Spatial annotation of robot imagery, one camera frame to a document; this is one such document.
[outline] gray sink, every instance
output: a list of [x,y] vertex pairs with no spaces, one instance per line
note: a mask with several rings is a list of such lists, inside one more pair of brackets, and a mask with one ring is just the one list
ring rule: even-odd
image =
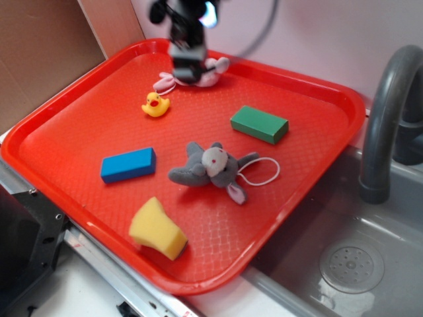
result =
[[393,163],[390,199],[370,205],[360,159],[347,148],[251,266],[310,315],[423,316],[423,173]]

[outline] stuffed animal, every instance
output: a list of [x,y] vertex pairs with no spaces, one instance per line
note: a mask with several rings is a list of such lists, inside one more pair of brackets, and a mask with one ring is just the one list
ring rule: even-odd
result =
[[[229,68],[230,60],[227,57],[221,57],[219,59],[207,58],[204,62],[206,69],[209,69],[202,74],[200,81],[194,85],[197,87],[211,87],[216,84],[220,78],[220,75],[226,72]],[[160,80],[153,85],[153,89],[159,94],[166,94],[176,87],[176,84],[182,86],[188,86],[188,84],[179,81],[172,74],[162,72],[159,74]]]
[[211,182],[219,188],[226,188],[229,196],[239,205],[247,201],[247,193],[235,179],[240,168],[258,159],[258,153],[253,152],[237,160],[218,142],[207,150],[196,142],[190,142],[186,152],[187,163],[169,172],[171,181],[185,186],[205,186]]

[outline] sink drain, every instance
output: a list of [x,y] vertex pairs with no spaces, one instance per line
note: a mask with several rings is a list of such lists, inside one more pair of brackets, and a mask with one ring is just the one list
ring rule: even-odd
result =
[[364,293],[382,280],[385,267],[380,253],[359,240],[340,240],[328,246],[320,258],[320,271],[335,289]]

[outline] rubber duck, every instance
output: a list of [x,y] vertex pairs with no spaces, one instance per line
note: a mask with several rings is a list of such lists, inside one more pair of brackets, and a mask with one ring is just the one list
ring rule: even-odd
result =
[[141,108],[152,117],[160,117],[166,113],[170,105],[169,99],[163,99],[156,92],[150,92],[147,95],[147,104],[143,104]]

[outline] gray faucet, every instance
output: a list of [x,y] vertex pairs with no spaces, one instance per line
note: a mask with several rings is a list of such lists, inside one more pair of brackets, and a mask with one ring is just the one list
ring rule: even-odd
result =
[[388,200],[392,158],[407,165],[423,162],[423,50],[414,45],[395,52],[373,101],[360,170],[365,202]]

